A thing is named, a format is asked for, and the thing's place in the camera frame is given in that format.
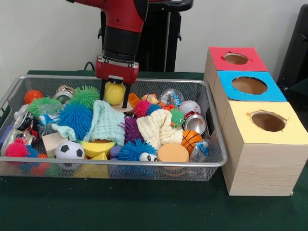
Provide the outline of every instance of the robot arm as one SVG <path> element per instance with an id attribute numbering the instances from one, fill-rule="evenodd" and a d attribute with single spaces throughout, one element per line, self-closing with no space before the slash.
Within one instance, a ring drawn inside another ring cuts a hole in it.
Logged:
<path id="1" fill-rule="evenodd" d="M 102 79 L 101 100 L 109 79 L 123 82 L 126 108 L 130 85 L 136 81 L 139 65 L 135 62 L 149 0 L 67 0 L 98 7 L 106 14 L 103 55 L 96 62 L 96 77 Z"/>

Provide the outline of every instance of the colorful toy pile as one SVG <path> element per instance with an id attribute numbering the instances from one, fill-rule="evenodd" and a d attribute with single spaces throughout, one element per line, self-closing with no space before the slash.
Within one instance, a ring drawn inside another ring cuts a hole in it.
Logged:
<path id="1" fill-rule="evenodd" d="M 105 101 L 99 100 L 99 91 L 92 86 L 62 85 L 53 98 L 29 91 L 27 104 L 15 113 L 16 122 L 6 135 L 1 155 L 63 159 L 58 167 L 16 164 L 34 176 L 57 176 L 63 170 L 76 177 L 108 175 L 107 169 L 98 171 L 95 165 L 80 166 L 70 160 L 206 162 L 209 143 L 202 137 L 206 122 L 196 102 L 185 101 L 175 89 L 165 90 L 159 98 L 132 93 L 123 111 L 124 90 L 121 84 L 107 84 Z M 46 154 L 35 149 L 40 139 Z"/>

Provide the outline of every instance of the cloth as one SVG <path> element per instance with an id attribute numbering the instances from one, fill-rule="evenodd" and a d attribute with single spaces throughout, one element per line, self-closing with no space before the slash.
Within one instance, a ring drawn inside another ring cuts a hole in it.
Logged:
<path id="1" fill-rule="evenodd" d="M 59 126 L 57 124 L 52 124 L 51 128 L 57 131 L 62 138 L 68 138 L 70 141 L 76 141 L 74 129 L 68 126 Z"/>
<path id="2" fill-rule="evenodd" d="M 144 140 L 155 149 L 167 143 L 182 143 L 183 129 L 171 127 L 171 113 L 159 109 L 146 117 L 137 119 L 138 129 Z"/>
<path id="3" fill-rule="evenodd" d="M 124 114 L 117 112 L 109 103 L 96 100 L 93 106 L 93 120 L 84 141 L 109 140 L 124 146 L 125 130 L 120 127 L 125 123 Z"/>

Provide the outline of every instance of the baseball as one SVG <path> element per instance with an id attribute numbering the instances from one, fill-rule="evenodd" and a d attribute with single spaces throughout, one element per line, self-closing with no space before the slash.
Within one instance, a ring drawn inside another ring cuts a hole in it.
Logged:
<path id="1" fill-rule="evenodd" d="M 200 106 L 192 100 L 188 100 L 183 102 L 180 106 L 179 106 L 179 110 L 184 114 L 188 114 L 189 112 L 197 112 L 199 114 L 201 114 L 201 108 Z"/>

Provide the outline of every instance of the yellow box top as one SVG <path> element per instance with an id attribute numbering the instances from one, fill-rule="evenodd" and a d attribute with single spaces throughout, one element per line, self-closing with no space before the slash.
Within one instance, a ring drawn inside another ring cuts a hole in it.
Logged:
<path id="1" fill-rule="evenodd" d="M 308 144 L 308 133 L 289 103 L 230 101 L 230 106 L 245 143 Z"/>

